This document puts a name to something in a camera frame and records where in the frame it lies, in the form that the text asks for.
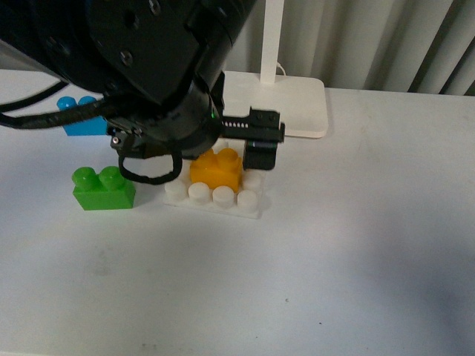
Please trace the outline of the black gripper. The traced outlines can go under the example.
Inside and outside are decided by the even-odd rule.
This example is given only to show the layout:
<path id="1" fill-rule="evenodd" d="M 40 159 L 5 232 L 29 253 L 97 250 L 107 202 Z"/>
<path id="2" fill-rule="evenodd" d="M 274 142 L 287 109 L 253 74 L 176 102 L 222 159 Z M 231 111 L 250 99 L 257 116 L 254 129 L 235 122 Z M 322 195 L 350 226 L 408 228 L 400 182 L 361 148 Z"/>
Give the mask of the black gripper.
<path id="1" fill-rule="evenodd" d="M 244 170 L 271 171 L 278 144 L 284 141 L 285 124 L 276 111 L 253 108 L 245 116 L 223 114 L 226 75 L 220 73 L 211 91 L 192 84 L 183 101 L 169 111 L 138 96 L 108 96 L 116 111 L 107 115 L 114 128 L 111 147 L 120 158 L 147 159 L 179 154 L 196 159 L 218 138 L 246 141 Z"/>

